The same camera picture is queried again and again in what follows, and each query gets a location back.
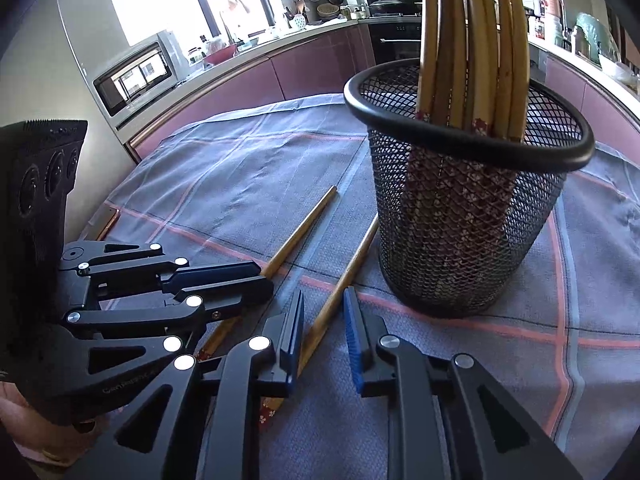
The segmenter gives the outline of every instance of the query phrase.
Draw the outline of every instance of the pot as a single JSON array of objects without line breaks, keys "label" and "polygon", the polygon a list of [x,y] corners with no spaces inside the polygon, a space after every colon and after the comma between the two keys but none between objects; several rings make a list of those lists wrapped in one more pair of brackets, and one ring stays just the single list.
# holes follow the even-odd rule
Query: pot
[{"label": "pot", "polygon": [[369,6],[372,16],[384,14],[415,14],[415,4],[407,4],[400,0],[378,0]]}]

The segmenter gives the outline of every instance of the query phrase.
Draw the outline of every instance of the kitchen counter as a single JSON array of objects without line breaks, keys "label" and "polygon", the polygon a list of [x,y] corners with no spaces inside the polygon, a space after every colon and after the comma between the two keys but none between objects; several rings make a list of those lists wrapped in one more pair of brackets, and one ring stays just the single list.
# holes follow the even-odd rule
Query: kitchen counter
[{"label": "kitchen counter", "polygon": [[587,76],[594,84],[610,94],[619,105],[625,107],[628,113],[636,118],[636,121],[640,125],[640,100],[638,100],[638,96],[633,94],[631,90],[610,78],[599,67],[568,52],[564,48],[533,36],[529,36],[529,44],[551,54]]},{"label": "kitchen counter", "polygon": [[[118,138],[132,154],[143,158],[177,128],[217,113],[315,93],[340,92],[348,78],[375,64],[365,25],[416,23],[420,19],[332,20],[259,44],[167,92],[124,124],[117,131]],[[558,46],[532,37],[529,44],[531,59],[540,69],[532,69],[532,77],[581,111],[596,140],[640,164],[637,97],[595,65]]]},{"label": "kitchen counter", "polygon": [[267,55],[274,54],[277,51],[295,46],[295,44],[304,43],[305,41],[311,40],[320,34],[325,34],[340,28],[353,27],[359,23],[420,23],[420,20],[421,18],[419,16],[404,16],[402,18],[392,16],[366,18],[363,20],[331,20],[330,22],[322,25],[308,25],[305,30],[300,30],[299,32],[287,34],[277,40],[259,44],[237,54],[234,58],[228,61],[195,73],[187,79],[187,81],[179,84],[171,91],[162,95],[162,97],[151,105],[141,110],[130,121],[121,126],[117,130],[116,134],[120,139],[120,142],[125,143],[131,140],[147,125],[151,124],[155,118],[159,117],[164,113],[164,111],[169,110],[174,105],[184,99],[187,99],[199,89],[206,88],[213,81],[229,76],[251,62],[259,60]]}]

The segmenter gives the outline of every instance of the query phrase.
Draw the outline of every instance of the oven door handle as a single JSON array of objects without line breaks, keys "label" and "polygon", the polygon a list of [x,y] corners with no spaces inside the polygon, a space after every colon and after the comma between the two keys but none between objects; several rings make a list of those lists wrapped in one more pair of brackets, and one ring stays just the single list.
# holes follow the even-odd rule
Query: oven door handle
[{"label": "oven door handle", "polygon": [[422,40],[385,40],[380,38],[380,43],[420,43]]}]

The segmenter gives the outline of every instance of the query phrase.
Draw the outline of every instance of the frying pan lid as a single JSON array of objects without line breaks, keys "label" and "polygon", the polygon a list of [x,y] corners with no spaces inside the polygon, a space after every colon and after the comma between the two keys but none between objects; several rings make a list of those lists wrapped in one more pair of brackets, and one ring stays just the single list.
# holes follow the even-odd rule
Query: frying pan lid
[{"label": "frying pan lid", "polygon": [[402,2],[400,0],[378,0],[370,4],[369,7],[377,7],[377,6],[383,6],[383,5],[398,5],[398,4],[402,4]]}]

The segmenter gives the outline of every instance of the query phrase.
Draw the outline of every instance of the blue checked tablecloth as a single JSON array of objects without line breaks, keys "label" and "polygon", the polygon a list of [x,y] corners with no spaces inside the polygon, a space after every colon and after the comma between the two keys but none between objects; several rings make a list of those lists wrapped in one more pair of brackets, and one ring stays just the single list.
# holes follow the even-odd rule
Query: blue checked tablecloth
[{"label": "blue checked tablecloth", "polygon": [[[264,263],[329,186],[330,203],[220,352],[305,294],[314,320],[376,213],[366,129],[340,95],[190,124],[111,193],[115,242],[159,242],[192,264]],[[640,169],[607,146],[571,174],[500,300],[482,316],[431,319],[390,293],[377,241],[356,279],[364,309],[423,352],[469,352],[522,403],[586,480],[600,480],[640,424]],[[130,298],[104,308],[162,304]],[[338,316],[261,436],[262,478],[386,478],[386,405],[356,395]]]}]

